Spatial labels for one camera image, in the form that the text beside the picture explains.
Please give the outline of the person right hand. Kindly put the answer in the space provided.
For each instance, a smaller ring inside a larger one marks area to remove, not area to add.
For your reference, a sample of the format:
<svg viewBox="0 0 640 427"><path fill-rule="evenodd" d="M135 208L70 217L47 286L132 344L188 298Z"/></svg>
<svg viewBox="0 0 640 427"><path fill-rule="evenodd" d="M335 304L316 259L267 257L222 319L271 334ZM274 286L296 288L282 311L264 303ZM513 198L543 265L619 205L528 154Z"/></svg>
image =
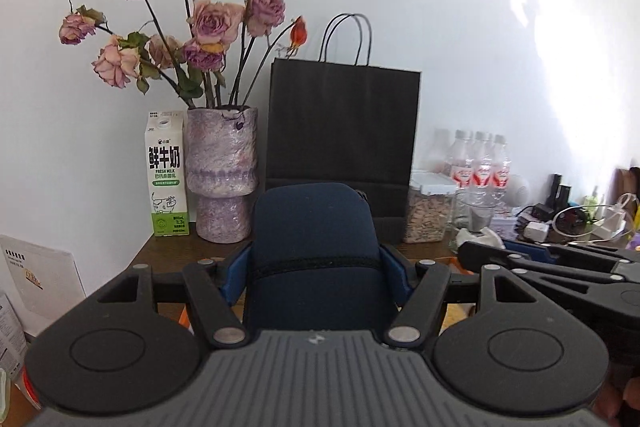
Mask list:
<svg viewBox="0 0 640 427"><path fill-rule="evenodd" d="M623 426L628 412L639 409L639 376L611 371L593 403L593 413L609 426Z"/></svg>

